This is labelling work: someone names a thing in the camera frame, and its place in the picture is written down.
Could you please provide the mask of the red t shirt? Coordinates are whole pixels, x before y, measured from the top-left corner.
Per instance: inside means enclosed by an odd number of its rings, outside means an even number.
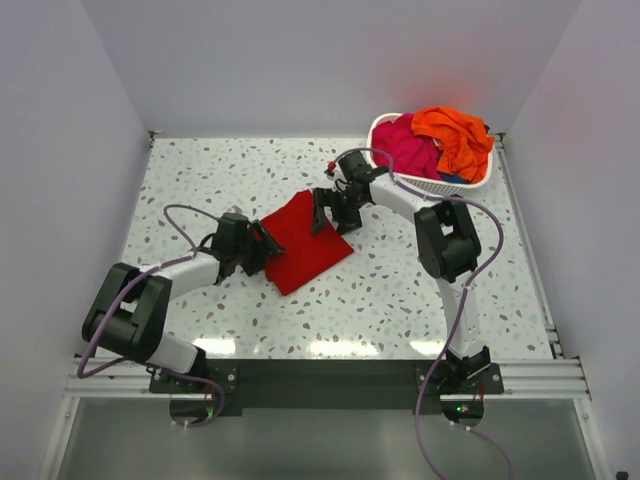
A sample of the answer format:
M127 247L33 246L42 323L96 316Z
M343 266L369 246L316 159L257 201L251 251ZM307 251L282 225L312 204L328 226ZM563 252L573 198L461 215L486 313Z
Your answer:
M267 261L266 278L283 296L295 292L351 255L353 248L329 224L312 233L313 196L296 193L282 208L262 220L271 237L284 248Z

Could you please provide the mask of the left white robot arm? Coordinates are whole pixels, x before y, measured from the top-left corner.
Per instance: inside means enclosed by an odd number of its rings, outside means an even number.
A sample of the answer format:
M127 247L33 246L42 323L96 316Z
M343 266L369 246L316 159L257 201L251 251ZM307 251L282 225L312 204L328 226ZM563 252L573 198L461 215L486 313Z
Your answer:
M141 365L172 372L185 392L200 390L207 380L206 353L165 331L170 303L189 292L221 284L238 267L251 276L285 252L259 221L236 213L217 219L217 228L183 257L152 266L117 263L108 271L82 326L87 349L77 376L88 371L89 358L103 348Z

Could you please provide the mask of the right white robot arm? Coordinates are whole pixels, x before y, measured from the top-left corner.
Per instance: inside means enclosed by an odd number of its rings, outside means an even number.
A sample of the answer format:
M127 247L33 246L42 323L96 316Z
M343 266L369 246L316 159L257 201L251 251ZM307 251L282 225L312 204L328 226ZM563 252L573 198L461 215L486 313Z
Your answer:
M445 346L425 380L433 387L469 392L491 357L472 285L481 243L467 205L459 197L420 192L388 167L371 166L361 149L342 154L326 175L333 186L312 190L312 234L330 223L341 235L361 228L360 210L369 204L385 207L413 225L418 260L436 280L446 319Z

